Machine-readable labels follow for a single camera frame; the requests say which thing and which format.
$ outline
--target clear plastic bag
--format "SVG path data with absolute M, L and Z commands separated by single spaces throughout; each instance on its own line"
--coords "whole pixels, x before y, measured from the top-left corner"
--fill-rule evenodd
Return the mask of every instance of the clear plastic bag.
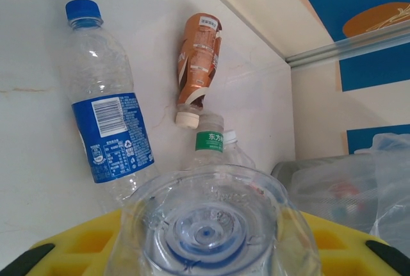
M 295 172 L 289 197 L 301 211 L 370 232 L 410 256 L 410 134 L 377 134 L 369 149 Z
M 319 276 L 305 219 L 273 177 L 236 165 L 161 175 L 123 209 L 105 276 Z

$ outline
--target crushed plastic bottle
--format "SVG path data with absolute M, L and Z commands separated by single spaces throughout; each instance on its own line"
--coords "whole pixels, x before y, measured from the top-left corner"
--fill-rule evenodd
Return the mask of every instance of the crushed plastic bottle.
M 66 7 L 72 33 L 61 79 L 72 103 L 104 212 L 124 201 L 158 175 L 125 50 L 105 31 L 97 4 L 74 0 Z
M 255 168 L 255 162 L 238 146 L 234 130 L 224 132 L 224 163 Z
M 185 24 L 178 57 L 177 126 L 196 129 L 208 88 L 218 67 L 222 26 L 207 13 L 197 13 Z

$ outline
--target plastic container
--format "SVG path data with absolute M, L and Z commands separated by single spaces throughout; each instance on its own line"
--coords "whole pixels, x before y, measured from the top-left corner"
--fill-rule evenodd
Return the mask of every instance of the plastic container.
M 101 25 L 95 2 L 75 0 L 66 7 L 72 33 L 61 79 L 72 103 L 94 181 L 105 211 L 124 201 L 158 174 L 125 50 Z
M 277 180 L 208 165 L 159 176 L 133 194 L 105 273 L 114 275 L 319 276 L 320 260 Z
M 292 175 L 289 197 L 300 210 L 374 234 L 410 256 L 410 134 L 377 134 L 355 153 L 303 161 L 316 166 Z
M 195 153 L 188 166 L 193 169 L 224 162 L 224 119 L 217 114 L 202 114 L 195 141 Z
M 276 164 L 272 170 L 271 176 L 279 180 L 283 186 L 289 190 L 293 174 L 299 170 L 313 168 L 320 165 L 331 164 L 345 158 L 355 158 L 360 156 L 332 156 L 329 158 L 302 159 L 298 161 L 285 161 Z
M 234 130 L 224 132 L 224 163 L 255 168 L 255 162 L 238 146 Z
M 184 43 L 178 57 L 180 94 L 175 123 L 196 129 L 203 100 L 218 66 L 222 27 L 207 13 L 197 13 L 186 21 Z

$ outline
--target clear plastic bottle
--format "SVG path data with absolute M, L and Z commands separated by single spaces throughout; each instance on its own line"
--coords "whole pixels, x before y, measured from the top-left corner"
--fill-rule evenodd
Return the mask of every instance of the clear plastic bottle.
M 97 4 L 68 2 L 72 33 L 61 80 L 72 103 L 94 181 L 110 194 L 104 212 L 121 207 L 144 182 L 158 175 L 134 93 L 125 50 L 101 25 Z
M 224 132 L 224 163 L 255 168 L 255 162 L 238 146 L 234 130 Z
M 161 175 L 123 209 L 104 276 L 320 276 L 318 250 L 283 186 L 233 165 Z
M 222 116 L 205 113 L 199 118 L 195 154 L 190 169 L 224 162 L 224 119 Z

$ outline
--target bottle neck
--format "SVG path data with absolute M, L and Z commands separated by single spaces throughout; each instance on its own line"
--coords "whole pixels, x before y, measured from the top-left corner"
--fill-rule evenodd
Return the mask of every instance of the bottle neck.
M 238 145 L 238 141 L 235 140 L 233 142 L 224 142 L 224 148 L 228 148 L 228 147 L 235 147 Z
M 195 154 L 188 169 L 202 165 L 222 164 L 223 151 L 224 137 L 222 133 L 216 131 L 198 131 L 195 142 Z
M 197 132 L 213 131 L 218 133 L 224 132 L 224 119 L 217 114 L 203 114 L 199 119 Z
M 83 17 L 83 18 L 73 19 L 70 21 L 69 24 L 71 28 L 75 31 L 79 29 L 100 28 L 103 22 L 104 21 L 101 18 Z

